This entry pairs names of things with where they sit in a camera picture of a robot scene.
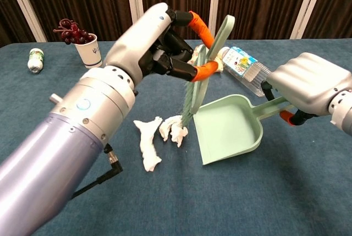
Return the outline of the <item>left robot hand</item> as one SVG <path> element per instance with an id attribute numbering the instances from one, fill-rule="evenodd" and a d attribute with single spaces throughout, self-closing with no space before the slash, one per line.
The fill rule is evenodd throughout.
<path id="1" fill-rule="evenodd" d="M 122 34 L 108 51 L 103 65 L 125 71 L 135 84 L 151 74 L 170 75 L 190 82 L 209 78 L 218 70 L 213 59 L 201 66 L 189 63 L 193 49 L 178 35 L 174 26 L 188 26 L 207 48 L 215 44 L 207 25 L 193 11 L 173 10 L 162 2 L 151 6 Z"/>

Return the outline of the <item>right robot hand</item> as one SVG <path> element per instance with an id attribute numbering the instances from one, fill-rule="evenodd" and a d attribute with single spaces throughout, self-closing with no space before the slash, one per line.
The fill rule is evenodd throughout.
<path id="1" fill-rule="evenodd" d="M 304 52 L 270 72 L 261 89 L 269 101 L 276 89 L 297 108 L 294 114 L 280 112 L 288 124 L 302 125 L 310 118 L 331 115 L 333 125 L 351 134 L 350 71 Z"/>

